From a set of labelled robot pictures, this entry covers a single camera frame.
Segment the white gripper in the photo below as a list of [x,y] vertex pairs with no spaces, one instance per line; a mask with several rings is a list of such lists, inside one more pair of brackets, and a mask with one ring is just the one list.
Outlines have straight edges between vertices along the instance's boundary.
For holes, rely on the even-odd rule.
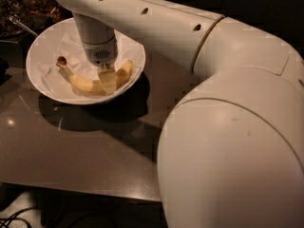
[[116,37],[102,44],[87,44],[83,43],[85,56],[87,60],[99,67],[98,77],[107,95],[114,93],[117,89],[116,71],[114,63],[118,56]]

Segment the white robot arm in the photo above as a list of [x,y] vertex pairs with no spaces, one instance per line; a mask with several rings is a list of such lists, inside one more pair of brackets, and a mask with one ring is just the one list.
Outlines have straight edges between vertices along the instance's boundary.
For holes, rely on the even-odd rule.
[[163,0],[57,0],[199,78],[161,132],[168,228],[304,228],[304,65],[288,43]]

